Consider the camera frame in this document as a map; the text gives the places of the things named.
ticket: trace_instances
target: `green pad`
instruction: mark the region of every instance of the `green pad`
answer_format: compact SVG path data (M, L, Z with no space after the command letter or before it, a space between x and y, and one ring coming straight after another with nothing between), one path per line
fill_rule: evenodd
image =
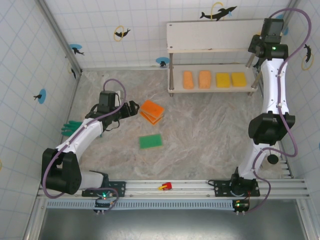
M161 134L140 136L139 137L140 149L149 149L162 146Z

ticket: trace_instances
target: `shelf board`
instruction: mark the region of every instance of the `shelf board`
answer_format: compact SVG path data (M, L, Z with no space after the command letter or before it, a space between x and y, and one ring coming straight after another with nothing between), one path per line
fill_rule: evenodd
M199 71L211 71L211 87L209 89L199 89L198 77ZM184 89L183 72L191 71L193 77L194 89ZM216 73L238 73L243 72L246 78L244 87L216 87ZM168 92L169 93L230 93L230 92L255 92L257 89L251 88L255 81L253 69L246 68L244 64L201 64L201 65L174 65L173 66L173 83L174 90L169 90L170 69L168 68Z
M169 22L166 25L168 53L247 51L264 20Z

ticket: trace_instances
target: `white tiled wall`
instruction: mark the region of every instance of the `white tiled wall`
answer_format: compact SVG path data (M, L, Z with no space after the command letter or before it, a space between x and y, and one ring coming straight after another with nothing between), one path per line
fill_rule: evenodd
M287 6L289 0L46 0L70 44L82 46L76 54L82 68L159 66L156 59L167 53L166 23L205 21L216 2L237 8L232 19L266 18ZM216 4L213 14L222 8ZM130 32L114 40L118 26ZM247 52L174 54L175 64L245 63Z
M76 85L34 0L0 0L0 239L21 239ZM43 104L34 100L46 90Z
M302 70L304 48L289 61L286 73L287 102L290 114L296 116L293 135L298 145L298 156L289 158L295 177L305 178L311 192L310 211L319 227L320 219L320 1L303 0L298 8L311 18L312 31L307 45L311 47L314 62L309 70ZM298 13L289 23L288 35L282 38L293 52L307 35L307 21ZM288 135L283 139L286 152L293 153Z

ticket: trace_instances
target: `marble floor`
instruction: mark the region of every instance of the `marble floor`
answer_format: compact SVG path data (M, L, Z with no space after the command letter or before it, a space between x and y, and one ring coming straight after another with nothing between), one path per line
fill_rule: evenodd
M82 74L70 120L81 121L98 103L105 80L120 80L127 99L142 105L149 99L165 108L152 126L140 114L122 119L82 155L80 168L108 173L111 179L229 179L249 142L248 125L260 114L262 96L246 93L176 93L169 97L167 71L108 70ZM121 87L110 82L107 90ZM163 146L140 150L139 137L161 134ZM265 178L281 178L279 164L261 169Z

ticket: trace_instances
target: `vent grille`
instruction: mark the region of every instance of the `vent grille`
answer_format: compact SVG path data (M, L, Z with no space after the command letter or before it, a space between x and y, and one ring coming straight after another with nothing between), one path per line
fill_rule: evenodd
M92 199L50 199L48 209L95 209ZM144 209L215 209L233 210L232 200L127 200L117 202L114 210L144 210Z

